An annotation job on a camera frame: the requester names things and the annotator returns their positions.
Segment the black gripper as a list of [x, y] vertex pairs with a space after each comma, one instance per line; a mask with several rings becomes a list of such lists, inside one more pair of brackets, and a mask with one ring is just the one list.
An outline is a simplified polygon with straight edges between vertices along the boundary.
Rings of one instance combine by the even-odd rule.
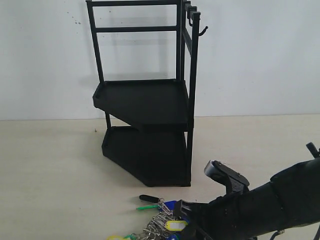
[[174, 216], [188, 220], [189, 225], [183, 231], [185, 240], [224, 240], [225, 239], [225, 203], [187, 202], [178, 200], [174, 204]]

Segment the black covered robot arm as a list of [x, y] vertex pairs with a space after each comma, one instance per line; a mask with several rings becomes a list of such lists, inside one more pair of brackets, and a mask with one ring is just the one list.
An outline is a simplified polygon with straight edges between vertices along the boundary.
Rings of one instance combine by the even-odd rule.
[[299, 162], [249, 189], [248, 180], [219, 161], [206, 176], [226, 193], [208, 203], [179, 200], [173, 213], [188, 221], [184, 240], [247, 240], [273, 231], [308, 226], [320, 220], [320, 160]]

